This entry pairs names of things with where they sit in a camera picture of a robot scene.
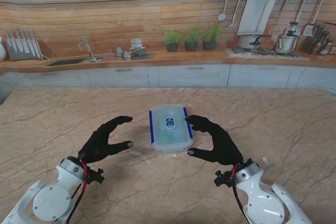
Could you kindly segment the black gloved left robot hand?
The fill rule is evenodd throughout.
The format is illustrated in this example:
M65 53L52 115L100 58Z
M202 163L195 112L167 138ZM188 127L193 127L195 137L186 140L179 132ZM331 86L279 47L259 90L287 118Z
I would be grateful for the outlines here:
M78 159L84 161L86 164L91 164L131 148L134 145L132 141L109 144L108 139L110 133L118 125L131 122L132 120L133 117L130 116L118 116L100 125L78 152Z

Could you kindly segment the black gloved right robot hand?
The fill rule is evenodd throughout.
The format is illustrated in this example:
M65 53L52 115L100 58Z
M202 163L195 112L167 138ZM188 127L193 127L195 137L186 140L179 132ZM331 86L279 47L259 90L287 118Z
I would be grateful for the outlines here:
M211 122L208 118L199 115L190 115L185 121L192 125L194 131L207 132L212 137L213 149L202 150L192 147L187 154L208 162L218 162L221 165L236 165L243 161L243 156L227 131L220 125Z

